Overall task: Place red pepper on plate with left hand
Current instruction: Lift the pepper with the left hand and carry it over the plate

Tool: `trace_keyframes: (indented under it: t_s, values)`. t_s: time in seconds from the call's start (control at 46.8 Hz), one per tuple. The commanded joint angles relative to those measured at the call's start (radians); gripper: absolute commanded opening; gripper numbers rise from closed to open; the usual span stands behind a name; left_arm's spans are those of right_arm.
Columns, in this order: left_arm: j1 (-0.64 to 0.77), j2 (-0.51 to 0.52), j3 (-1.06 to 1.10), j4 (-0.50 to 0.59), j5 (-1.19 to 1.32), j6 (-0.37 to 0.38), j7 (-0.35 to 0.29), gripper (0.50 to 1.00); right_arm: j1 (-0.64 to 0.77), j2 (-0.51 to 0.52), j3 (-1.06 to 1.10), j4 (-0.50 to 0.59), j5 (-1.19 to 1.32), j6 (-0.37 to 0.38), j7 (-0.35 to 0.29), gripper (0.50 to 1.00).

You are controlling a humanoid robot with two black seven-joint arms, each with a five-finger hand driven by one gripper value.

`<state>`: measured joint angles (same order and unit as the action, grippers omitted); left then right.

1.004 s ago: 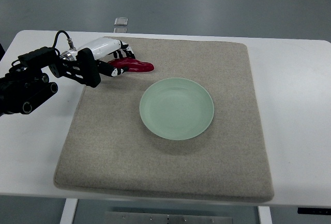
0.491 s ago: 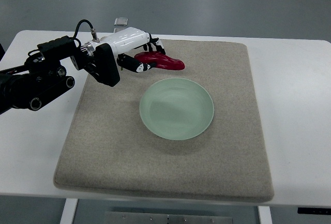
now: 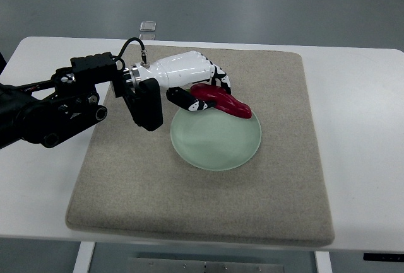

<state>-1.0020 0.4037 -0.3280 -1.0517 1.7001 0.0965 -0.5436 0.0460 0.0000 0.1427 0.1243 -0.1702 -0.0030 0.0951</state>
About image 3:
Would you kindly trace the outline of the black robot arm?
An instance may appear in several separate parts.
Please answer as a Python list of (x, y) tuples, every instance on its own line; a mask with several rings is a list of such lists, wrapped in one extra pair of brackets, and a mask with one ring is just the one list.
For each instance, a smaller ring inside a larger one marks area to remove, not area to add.
[(133, 71), (118, 68), (123, 53), (75, 57), (47, 81), (21, 86), (1, 85), (1, 147), (24, 140), (53, 148), (103, 121), (96, 85), (112, 83), (136, 125), (154, 131), (163, 124), (160, 86), (154, 78), (136, 80)]

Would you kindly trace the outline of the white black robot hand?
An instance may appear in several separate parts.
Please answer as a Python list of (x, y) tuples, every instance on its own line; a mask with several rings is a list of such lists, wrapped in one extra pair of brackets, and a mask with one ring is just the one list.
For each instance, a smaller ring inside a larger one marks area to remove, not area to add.
[(160, 59), (148, 67), (138, 63), (126, 71), (134, 86), (149, 78), (157, 80), (159, 87), (165, 88), (167, 99), (178, 107), (195, 112), (215, 106), (214, 101), (203, 101), (182, 89), (186, 84), (210, 81), (231, 93), (230, 80), (221, 67), (195, 50)]

